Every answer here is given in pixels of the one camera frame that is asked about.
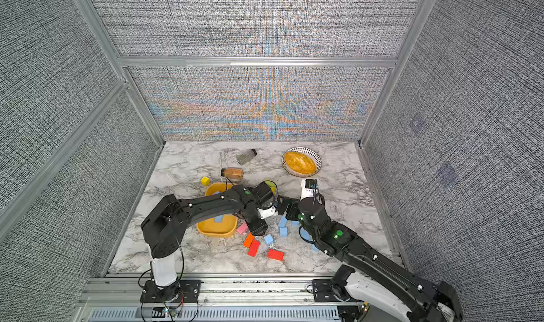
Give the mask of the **blue block tall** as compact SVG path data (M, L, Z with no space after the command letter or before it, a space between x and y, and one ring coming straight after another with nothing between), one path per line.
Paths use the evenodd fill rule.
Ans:
M288 222L288 220L287 220L286 216L282 216L280 218L280 221L279 221L279 227L280 228L286 227L287 222Z

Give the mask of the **long blue block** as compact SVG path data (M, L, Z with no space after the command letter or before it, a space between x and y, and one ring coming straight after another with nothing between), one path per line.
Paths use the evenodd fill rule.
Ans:
M304 229L300 230L300 236L306 241L312 241L310 234L308 234L307 231Z

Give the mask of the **yellow plastic tray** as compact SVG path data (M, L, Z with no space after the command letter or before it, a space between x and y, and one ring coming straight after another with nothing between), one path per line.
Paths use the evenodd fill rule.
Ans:
M232 187L228 183L212 183L208 186L205 195L216 195ZM222 223L215 223L214 218L199 222L197 230L208 237L228 238L231 237L238 227L238 218L232 214L223 214Z

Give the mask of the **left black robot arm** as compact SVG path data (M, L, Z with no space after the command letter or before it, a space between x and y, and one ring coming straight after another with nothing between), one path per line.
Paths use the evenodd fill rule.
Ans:
M217 216L232 214L245 220L250 232L262 235L265 219L276 214L279 191L266 182L255 187L234 185L223 192L194 199L163 197L140 225L151 256L154 285L160 290L178 282L174 254L188 227Z

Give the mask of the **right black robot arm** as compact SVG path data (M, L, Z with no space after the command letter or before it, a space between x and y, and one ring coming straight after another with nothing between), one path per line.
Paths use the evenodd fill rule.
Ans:
M279 212L298 221L306 242L343 264L318 297L368 302L399 321L461 321L456 290L414 275L379 253L347 226L331 220L322 198L282 197Z

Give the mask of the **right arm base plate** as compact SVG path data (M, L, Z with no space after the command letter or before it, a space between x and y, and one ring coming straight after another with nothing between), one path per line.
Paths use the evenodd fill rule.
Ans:
M313 280L311 284L315 302L352 302L354 299L345 286L332 280Z

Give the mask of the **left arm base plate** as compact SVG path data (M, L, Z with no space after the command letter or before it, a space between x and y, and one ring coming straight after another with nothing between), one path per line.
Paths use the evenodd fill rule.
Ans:
M201 291L200 280L175 281L168 287L159 287L153 280L144 284L140 303L196 303Z

